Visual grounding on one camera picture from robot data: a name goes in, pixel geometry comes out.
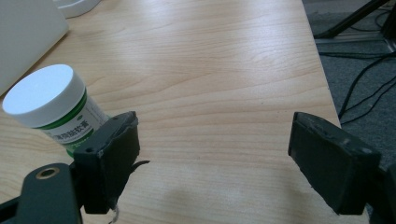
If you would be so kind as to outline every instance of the cable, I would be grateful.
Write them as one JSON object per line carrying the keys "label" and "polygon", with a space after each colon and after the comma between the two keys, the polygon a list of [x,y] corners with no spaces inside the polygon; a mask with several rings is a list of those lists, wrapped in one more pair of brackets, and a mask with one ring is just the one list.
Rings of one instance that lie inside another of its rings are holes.
{"label": "cable", "polygon": [[358,76],[353,80],[349,91],[346,95],[346,99],[343,102],[343,105],[341,107],[340,112],[338,113],[338,118],[341,119],[341,117],[343,117],[343,115],[345,114],[346,110],[347,110],[347,104],[349,103],[349,99],[350,96],[352,95],[353,90],[355,89],[356,85],[358,84],[359,80],[361,79],[361,77],[372,67],[376,66],[377,64],[381,63],[382,61],[384,61],[385,59],[389,58],[389,57],[393,57],[396,55],[396,52],[392,52],[390,54],[386,54],[383,55],[382,57],[380,57],[378,60],[375,60],[373,63],[370,63],[369,65],[367,65],[363,70],[361,70],[361,72],[358,74]]}
{"label": "cable", "polygon": [[334,57],[334,58],[347,58],[347,59],[377,59],[388,55],[384,53],[354,53],[354,52],[320,52],[320,56]]}
{"label": "cable", "polygon": [[354,26],[351,26],[351,27],[349,27],[349,28],[352,29],[352,30],[361,31],[361,32],[378,32],[378,31],[381,31],[381,29],[382,29],[382,24],[379,23],[379,19],[380,19],[383,15],[389,14],[389,13],[390,13],[390,10],[388,10],[388,9],[382,9],[382,8],[379,8],[378,10],[385,10],[385,12],[382,12],[382,13],[376,15],[376,17],[375,17],[375,19],[374,19],[375,25],[379,28],[378,30],[366,30],[366,29],[356,28],[356,27],[354,27]]}
{"label": "cable", "polygon": [[382,24],[379,24],[379,18],[381,18],[383,15],[387,15],[387,14],[390,14],[390,10],[387,10],[387,9],[384,9],[384,10],[386,10],[386,12],[383,12],[383,13],[381,13],[381,14],[379,14],[379,15],[377,15],[376,17],[375,17],[375,24],[379,27],[379,28],[381,28],[382,29]]}
{"label": "cable", "polygon": [[357,120],[357,119],[361,119],[361,118],[363,118],[364,116],[368,115],[368,114],[374,109],[374,107],[375,107],[376,104],[379,102],[379,100],[381,100],[381,97],[382,97],[385,93],[387,93],[390,89],[392,89],[394,86],[396,86],[396,82],[393,83],[391,86],[389,86],[384,92],[382,92],[382,93],[378,96],[378,99],[376,99],[376,101],[374,102],[373,106],[372,106],[367,112],[365,112],[364,114],[362,114],[362,115],[360,115],[360,116],[358,116],[358,117],[356,117],[356,118],[354,118],[354,119],[350,119],[350,120],[348,120],[348,121],[342,122],[341,124],[342,124],[342,125],[345,125],[345,124],[348,124],[348,123],[350,123],[350,122],[352,122],[352,121],[355,121],[355,120]]}
{"label": "cable", "polygon": [[386,83],[382,84],[373,94],[371,94],[370,96],[367,96],[366,98],[360,100],[359,102],[357,102],[355,105],[351,106],[350,108],[346,109],[346,112],[355,108],[358,105],[361,105],[364,101],[372,98],[373,96],[375,96],[379,91],[382,90],[382,88],[384,88],[386,85],[388,85],[389,83],[391,83],[392,81],[396,80],[396,77],[393,77],[391,80],[387,81]]}

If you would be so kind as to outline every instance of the wood grain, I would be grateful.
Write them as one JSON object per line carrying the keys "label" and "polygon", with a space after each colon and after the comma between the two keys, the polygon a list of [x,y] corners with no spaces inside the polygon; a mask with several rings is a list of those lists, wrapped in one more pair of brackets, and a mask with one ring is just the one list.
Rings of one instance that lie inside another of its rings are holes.
{"label": "wood grain", "polygon": [[[71,65],[107,114],[134,110],[139,168],[119,223],[368,223],[337,216],[288,156],[294,111],[338,124],[300,1],[102,1],[32,71]],[[70,163],[0,113],[0,202]],[[84,223],[107,223],[83,215]]]}

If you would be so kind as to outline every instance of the gray carpet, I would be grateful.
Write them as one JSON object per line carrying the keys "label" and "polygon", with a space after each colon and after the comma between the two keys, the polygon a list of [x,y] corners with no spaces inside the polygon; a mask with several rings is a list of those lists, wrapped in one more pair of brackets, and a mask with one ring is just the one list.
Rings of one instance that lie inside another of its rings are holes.
{"label": "gray carpet", "polygon": [[[375,17],[383,11],[378,10],[368,16],[363,21],[354,25],[360,29],[374,30],[378,29],[375,24]],[[326,31],[337,22],[348,16],[349,14],[312,14],[308,15],[311,29],[314,34]],[[379,18],[378,23],[382,23],[385,17]],[[390,49],[385,41],[369,41],[354,42],[343,44],[320,44],[317,45],[319,52],[358,52],[358,53],[390,53]],[[329,83],[332,98],[334,100],[337,111],[347,96],[354,78],[368,64],[375,61],[372,60],[355,60],[342,59],[320,56],[323,64],[326,78]],[[388,59],[379,65],[368,70],[367,73],[357,84],[349,101],[349,105],[354,105],[366,96],[371,95],[382,84],[396,76],[396,59]],[[375,100],[380,95],[379,92],[373,99],[345,113],[341,122],[356,118],[358,115],[365,113],[370,109]],[[342,128],[358,136],[361,140],[371,145],[382,153],[382,161],[380,166],[387,169],[392,163],[396,162],[396,86],[385,93],[375,108],[367,116],[342,125]]]}

